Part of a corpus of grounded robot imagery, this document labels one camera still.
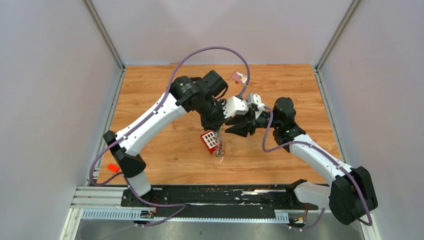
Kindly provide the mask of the large metal keyring with rings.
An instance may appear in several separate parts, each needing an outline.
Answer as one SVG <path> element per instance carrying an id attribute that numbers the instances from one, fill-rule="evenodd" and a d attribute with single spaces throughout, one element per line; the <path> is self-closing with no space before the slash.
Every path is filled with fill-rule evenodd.
<path id="1" fill-rule="evenodd" d="M 223 128 L 215 131 L 214 136 L 216 140 L 216 150 L 214 151 L 214 154 L 216 157 L 223 157 L 225 154 Z"/>

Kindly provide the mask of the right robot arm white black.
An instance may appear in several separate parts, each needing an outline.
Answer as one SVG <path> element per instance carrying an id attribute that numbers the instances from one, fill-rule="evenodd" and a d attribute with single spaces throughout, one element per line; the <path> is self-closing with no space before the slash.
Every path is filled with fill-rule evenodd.
<path id="1" fill-rule="evenodd" d="M 291 98 L 280 97 L 270 108 L 254 93 L 245 100 L 233 96 L 223 106 L 223 113 L 228 119 L 226 133 L 247 137 L 253 135 L 256 129 L 263 128 L 264 152 L 285 149 L 325 179 L 327 186 L 304 179 L 294 182 L 285 195 L 290 208 L 312 204 L 329 209 L 344 225 L 355 221 L 369 227 L 373 225 L 371 211 L 378 207 L 378 200 L 370 172 L 362 166 L 352 167 L 320 147 L 296 123 L 296 110 Z"/>

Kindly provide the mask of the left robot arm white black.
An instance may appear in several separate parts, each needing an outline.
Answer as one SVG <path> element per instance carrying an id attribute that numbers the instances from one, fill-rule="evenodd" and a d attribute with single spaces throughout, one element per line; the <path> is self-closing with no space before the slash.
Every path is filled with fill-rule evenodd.
<path id="1" fill-rule="evenodd" d="M 228 90 L 227 82 L 214 70 L 203 77 L 177 77 L 159 100 L 126 128 L 109 130 L 103 138 L 119 165 L 123 176 L 134 190 L 134 200 L 140 206 L 153 201 L 147 178 L 147 164 L 140 156 L 145 145 L 162 129 L 185 114 L 195 111 L 204 130 L 217 131 L 225 121 L 225 100 L 221 94 Z"/>

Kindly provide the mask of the red window toy brick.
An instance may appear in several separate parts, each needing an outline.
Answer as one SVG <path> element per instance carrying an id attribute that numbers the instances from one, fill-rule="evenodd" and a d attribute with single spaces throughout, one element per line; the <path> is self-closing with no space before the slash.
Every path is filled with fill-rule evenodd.
<path id="1" fill-rule="evenodd" d="M 218 149 L 219 141 L 217 140 L 216 134 L 213 130 L 203 133 L 200 136 L 200 139 L 211 155 Z"/>

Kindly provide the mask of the playing card box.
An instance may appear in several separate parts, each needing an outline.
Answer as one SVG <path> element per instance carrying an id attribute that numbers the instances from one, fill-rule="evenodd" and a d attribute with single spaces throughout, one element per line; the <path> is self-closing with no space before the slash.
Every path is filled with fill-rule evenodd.
<path id="1" fill-rule="evenodd" d="M 230 80 L 237 85 L 244 86 L 247 83 L 248 76 L 241 72 L 235 71 L 230 76 Z"/>

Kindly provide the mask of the small orange brick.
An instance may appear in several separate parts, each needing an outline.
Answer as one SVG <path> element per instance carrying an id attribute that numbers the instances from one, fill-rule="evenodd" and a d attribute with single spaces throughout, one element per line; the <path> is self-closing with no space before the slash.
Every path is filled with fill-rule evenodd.
<path id="1" fill-rule="evenodd" d="M 120 167 L 116 164 L 109 163 L 107 165 L 107 169 L 110 170 L 113 173 L 118 173 L 120 171 Z"/>

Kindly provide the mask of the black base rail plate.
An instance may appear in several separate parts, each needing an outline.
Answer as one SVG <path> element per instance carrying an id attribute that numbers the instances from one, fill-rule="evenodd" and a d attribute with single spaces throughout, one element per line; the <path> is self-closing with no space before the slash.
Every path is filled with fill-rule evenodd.
<path id="1" fill-rule="evenodd" d="M 312 204 L 296 202 L 284 184 L 230 185 L 153 185 L 142 199 L 157 204 L 156 217 L 175 213 L 185 219 L 270 220 L 276 212 L 288 213 L 290 219 L 319 213 Z"/>

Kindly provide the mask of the right aluminium frame post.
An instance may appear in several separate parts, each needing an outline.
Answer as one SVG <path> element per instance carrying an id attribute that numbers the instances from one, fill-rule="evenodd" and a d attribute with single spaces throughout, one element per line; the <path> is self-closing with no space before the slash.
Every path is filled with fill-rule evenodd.
<path id="1" fill-rule="evenodd" d="M 325 66 L 327 60 L 329 59 L 331 53 L 333 52 L 334 48 L 336 47 L 336 44 L 338 43 L 340 37 L 344 33 L 346 27 L 348 26 L 349 22 L 351 21 L 352 17 L 354 16 L 355 12 L 357 11 L 358 7 L 362 3 L 362 0 L 352 0 L 343 15 L 340 23 L 338 24 L 335 32 L 333 33 L 329 43 L 327 44 L 323 54 L 321 55 L 318 63 L 315 66 L 315 70 L 321 71 L 323 67 Z"/>

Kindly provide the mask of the aluminium frame post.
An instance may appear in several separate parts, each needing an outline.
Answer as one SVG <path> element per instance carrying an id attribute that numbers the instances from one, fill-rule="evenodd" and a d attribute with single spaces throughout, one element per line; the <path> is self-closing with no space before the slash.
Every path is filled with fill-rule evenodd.
<path id="1" fill-rule="evenodd" d="M 94 25 L 96 26 L 100 36 L 102 37 L 105 45 L 107 46 L 114 62 L 118 66 L 121 72 L 125 70 L 125 64 L 123 63 L 94 3 L 92 0 L 82 0 L 83 4 L 85 5 L 88 14 L 90 15 Z"/>
<path id="2" fill-rule="evenodd" d="M 335 32 L 333 33 L 329 43 L 327 44 L 323 54 L 321 55 L 318 63 L 315 66 L 315 70 L 321 71 L 323 67 L 325 66 L 327 60 L 329 59 L 331 53 L 333 52 L 334 48 L 336 47 L 336 44 L 338 43 L 340 37 L 344 33 L 346 27 L 348 26 L 349 22 L 351 21 L 352 17 L 354 16 L 355 12 L 357 11 L 358 7 L 362 3 L 362 0 L 352 0 L 343 15 L 340 23 L 338 24 Z"/>

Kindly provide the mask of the left aluminium frame post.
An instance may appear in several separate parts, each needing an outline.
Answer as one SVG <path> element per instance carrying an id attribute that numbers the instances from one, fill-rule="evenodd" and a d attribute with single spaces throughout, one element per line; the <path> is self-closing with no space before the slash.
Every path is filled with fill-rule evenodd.
<path id="1" fill-rule="evenodd" d="M 125 64 L 123 63 L 94 3 L 92 0 L 82 0 L 83 4 L 85 5 L 88 14 L 90 15 L 94 25 L 96 26 L 100 36 L 102 37 L 105 45 L 107 46 L 114 62 L 118 66 L 121 72 L 125 70 Z"/>

